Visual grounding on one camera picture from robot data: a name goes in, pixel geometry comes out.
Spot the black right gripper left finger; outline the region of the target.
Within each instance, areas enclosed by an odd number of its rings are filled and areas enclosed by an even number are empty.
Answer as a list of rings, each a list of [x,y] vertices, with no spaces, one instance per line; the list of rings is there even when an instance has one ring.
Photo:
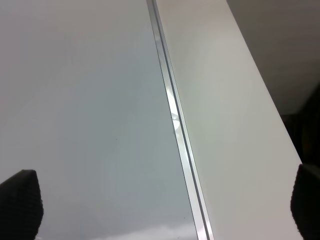
[[[0,184],[2,240],[34,240],[43,216],[43,201],[35,170],[21,170]]]

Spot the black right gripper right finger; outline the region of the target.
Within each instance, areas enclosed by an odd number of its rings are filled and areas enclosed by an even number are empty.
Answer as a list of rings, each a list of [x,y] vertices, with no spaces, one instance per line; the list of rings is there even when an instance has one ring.
[[[320,238],[320,168],[300,164],[293,186],[290,210],[304,240]]]

